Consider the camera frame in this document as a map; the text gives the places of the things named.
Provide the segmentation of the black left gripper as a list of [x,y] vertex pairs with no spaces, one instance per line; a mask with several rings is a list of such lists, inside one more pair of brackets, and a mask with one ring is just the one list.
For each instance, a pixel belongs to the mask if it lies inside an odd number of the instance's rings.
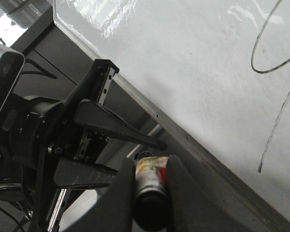
[[63,101],[13,92],[0,112],[0,154],[20,166],[20,184],[3,183],[33,212],[31,232],[57,231],[62,212],[81,191],[109,186],[118,171],[96,160],[111,137],[137,144],[143,134],[103,102],[119,68],[96,59]]

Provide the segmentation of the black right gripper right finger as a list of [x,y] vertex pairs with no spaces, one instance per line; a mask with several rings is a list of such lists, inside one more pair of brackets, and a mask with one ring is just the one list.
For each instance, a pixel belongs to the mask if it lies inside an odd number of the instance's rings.
[[179,157],[166,165],[166,184],[171,198],[169,232],[247,232],[249,229],[215,206],[193,180]]

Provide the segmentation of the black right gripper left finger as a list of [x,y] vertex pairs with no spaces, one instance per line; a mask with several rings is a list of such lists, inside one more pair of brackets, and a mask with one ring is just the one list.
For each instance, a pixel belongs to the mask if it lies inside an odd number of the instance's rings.
[[115,180],[97,203],[66,232],[130,232],[132,230],[132,202],[135,193],[135,164],[132,159],[122,161]]

